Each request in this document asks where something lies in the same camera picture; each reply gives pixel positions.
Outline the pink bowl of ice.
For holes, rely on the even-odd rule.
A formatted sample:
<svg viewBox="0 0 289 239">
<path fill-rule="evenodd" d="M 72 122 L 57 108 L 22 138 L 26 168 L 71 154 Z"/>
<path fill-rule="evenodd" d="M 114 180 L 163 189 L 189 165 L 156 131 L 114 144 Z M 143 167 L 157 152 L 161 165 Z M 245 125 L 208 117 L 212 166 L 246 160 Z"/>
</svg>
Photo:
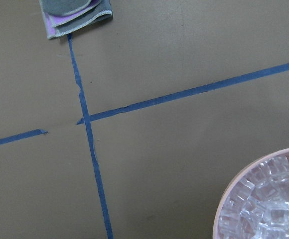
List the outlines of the pink bowl of ice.
<svg viewBox="0 0 289 239">
<path fill-rule="evenodd" d="M 214 239 L 289 239 L 289 148 L 241 170 L 219 203 Z"/>
</svg>

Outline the folded grey cloth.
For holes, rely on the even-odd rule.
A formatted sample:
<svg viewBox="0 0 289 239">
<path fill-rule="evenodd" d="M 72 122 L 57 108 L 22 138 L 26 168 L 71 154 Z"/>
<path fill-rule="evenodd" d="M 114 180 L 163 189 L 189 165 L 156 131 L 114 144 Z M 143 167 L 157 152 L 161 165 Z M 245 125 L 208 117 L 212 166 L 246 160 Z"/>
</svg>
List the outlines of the folded grey cloth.
<svg viewBox="0 0 289 239">
<path fill-rule="evenodd" d="M 109 0 L 40 0 L 48 39 L 58 38 L 112 17 Z"/>
</svg>

